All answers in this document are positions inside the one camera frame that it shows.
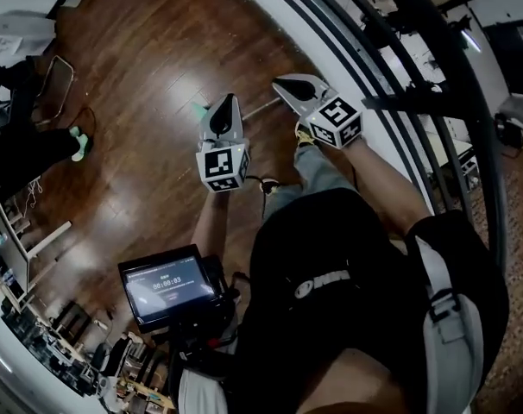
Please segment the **white cardboard box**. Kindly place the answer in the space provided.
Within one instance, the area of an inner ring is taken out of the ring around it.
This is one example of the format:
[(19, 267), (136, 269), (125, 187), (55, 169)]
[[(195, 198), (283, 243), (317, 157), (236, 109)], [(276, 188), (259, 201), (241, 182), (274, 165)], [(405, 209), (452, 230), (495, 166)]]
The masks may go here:
[(29, 15), (0, 15), (0, 66), (42, 55), (56, 39), (55, 21)]

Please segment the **person's blue jeans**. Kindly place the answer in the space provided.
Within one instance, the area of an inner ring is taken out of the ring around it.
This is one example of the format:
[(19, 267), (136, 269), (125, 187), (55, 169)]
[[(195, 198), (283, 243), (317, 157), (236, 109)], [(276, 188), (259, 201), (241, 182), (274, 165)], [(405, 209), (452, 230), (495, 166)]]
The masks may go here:
[(266, 222), (276, 211), (308, 195), (337, 188), (356, 191), (355, 187), (327, 159), (319, 147), (297, 148), (293, 166), (299, 173), (302, 184), (281, 184), (281, 187), (274, 194), (265, 196), (263, 222)]

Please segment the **person's right forearm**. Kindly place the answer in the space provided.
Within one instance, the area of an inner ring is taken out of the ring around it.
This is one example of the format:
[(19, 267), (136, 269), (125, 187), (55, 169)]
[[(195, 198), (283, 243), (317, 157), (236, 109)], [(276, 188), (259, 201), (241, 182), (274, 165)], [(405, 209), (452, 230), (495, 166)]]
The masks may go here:
[(363, 138), (344, 147), (343, 153), (401, 235), (407, 235), (416, 223), (431, 215), (417, 188), (372, 150)]

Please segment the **metal frame chair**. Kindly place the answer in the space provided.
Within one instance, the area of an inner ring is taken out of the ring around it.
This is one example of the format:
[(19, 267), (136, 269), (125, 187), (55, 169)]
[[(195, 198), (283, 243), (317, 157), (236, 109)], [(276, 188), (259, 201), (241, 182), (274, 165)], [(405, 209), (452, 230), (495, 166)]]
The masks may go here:
[(59, 55), (55, 55), (47, 69), (41, 91), (35, 99), (32, 115), (35, 125), (46, 125), (60, 117), (74, 78), (73, 66)]

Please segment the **person's black shirt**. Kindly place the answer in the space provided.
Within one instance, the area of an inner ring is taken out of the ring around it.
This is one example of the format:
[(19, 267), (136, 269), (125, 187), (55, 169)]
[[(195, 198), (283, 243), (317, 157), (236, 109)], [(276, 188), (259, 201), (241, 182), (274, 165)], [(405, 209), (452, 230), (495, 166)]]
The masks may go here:
[(261, 226), (250, 260), (251, 299), (232, 376), (238, 414), (296, 414), (315, 379), (344, 350), (381, 363), (413, 414), (426, 408), (425, 342), (456, 311), (482, 324), (488, 373), (505, 335), (500, 268), (462, 212), (416, 223), (406, 252), (350, 189), (293, 200)]

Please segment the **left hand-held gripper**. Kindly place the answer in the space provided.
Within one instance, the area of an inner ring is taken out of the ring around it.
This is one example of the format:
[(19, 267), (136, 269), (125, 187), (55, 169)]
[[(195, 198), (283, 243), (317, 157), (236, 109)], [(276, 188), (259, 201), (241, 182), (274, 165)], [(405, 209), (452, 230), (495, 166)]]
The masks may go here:
[[(204, 139), (196, 153), (198, 174), (213, 193), (242, 188), (249, 170), (249, 140), (243, 137), (243, 118), (236, 95), (227, 94), (213, 104), (200, 123)], [(220, 137), (231, 140), (218, 140)]]

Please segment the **black chest-mounted monitor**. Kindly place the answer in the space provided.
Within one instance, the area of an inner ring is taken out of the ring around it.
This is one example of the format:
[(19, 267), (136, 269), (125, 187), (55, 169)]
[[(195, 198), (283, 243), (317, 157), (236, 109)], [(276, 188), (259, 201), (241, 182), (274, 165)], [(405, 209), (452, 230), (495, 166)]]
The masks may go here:
[(227, 290), (221, 260), (194, 244), (122, 262), (118, 272), (143, 334), (194, 321)]

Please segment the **white shelf unit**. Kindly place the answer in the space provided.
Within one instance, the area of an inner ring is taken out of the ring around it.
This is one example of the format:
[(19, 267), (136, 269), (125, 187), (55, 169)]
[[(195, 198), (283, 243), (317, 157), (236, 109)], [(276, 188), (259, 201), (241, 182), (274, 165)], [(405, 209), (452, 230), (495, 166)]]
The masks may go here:
[(72, 227), (72, 223), (66, 221), (32, 248), (26, 249), (13, 227), (13, 224), (20, 218), (22, 218), (22, 214), (18, 213), (13, 219), (9, 219), (3, 206), (0, 204), (0, 257), (7, 266), (12, 278), (10, 284), (8, 284), (6, 279), (1, 279), (1, 290), (18, 312), (22, 311), (22, 306), (26, 305), (24, 303), (25, 299), (36, 288), (38, 283), (57, 266), (59, 256), (54, 257), (34, 277), (30, 275), (32, 260)]

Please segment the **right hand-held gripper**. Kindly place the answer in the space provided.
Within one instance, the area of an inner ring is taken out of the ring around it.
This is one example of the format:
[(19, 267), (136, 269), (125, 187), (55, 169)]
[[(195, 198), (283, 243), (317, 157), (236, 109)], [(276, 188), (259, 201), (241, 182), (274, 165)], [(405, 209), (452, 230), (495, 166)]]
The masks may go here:
[(308, 114), (300, 122), (308, 127), (314, 139), (324, 144), (344, 148), (362, 133), (362, 112), (341, 94), (327, 97), (314, 109), (316, 93), (329, 89), (329, 85), (315, 75), (282, 75), (273, 79), (273, 89), (294, 112)]

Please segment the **person's right shoe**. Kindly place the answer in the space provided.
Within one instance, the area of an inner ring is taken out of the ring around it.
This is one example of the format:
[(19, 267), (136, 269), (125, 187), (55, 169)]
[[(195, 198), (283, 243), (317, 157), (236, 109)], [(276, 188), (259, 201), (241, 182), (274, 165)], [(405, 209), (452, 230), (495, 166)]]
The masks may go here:
[(316, 146), (318, 147), (317, 141), (313, 138), (311, 131), (301, 122), (296, 122), (294, 127), (294, 135), (297, 141), (297, 148), (305, 146)]

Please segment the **black office chair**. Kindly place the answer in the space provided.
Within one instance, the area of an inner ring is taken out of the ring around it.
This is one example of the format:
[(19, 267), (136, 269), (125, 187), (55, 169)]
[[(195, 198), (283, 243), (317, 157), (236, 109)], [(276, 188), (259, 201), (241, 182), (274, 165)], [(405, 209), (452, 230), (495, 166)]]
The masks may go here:
[(30, 119), (42, 85), (31, 56), (11, 67), (0, 66), (0, 130)]

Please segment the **black screen panel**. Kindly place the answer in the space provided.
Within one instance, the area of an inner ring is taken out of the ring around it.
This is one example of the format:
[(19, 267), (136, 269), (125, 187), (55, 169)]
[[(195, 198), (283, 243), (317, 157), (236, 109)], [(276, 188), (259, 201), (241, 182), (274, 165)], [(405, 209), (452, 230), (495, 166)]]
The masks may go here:
[(523, 20), (497, 23), (484, 28), (507, 88), (523, 95)]

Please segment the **black box on carpet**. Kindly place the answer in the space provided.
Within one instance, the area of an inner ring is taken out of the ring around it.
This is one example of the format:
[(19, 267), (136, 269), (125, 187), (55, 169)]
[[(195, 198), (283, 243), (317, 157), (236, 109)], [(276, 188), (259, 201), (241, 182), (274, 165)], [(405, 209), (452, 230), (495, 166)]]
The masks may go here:
[(494, 119), (495, 132), (500, 143), (517, 150), (523, 148), (523, 123), (498, 112)]

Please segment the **person's left forearm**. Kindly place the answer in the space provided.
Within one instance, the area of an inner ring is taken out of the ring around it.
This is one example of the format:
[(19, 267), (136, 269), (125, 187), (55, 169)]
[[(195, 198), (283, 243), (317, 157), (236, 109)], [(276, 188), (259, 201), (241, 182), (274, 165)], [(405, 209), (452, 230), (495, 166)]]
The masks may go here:
[(220, 260), (224, 257), (229, 202), (229, 191), (210, 192), (205, 200), (191, 240), (202, 257), (216, 255)]

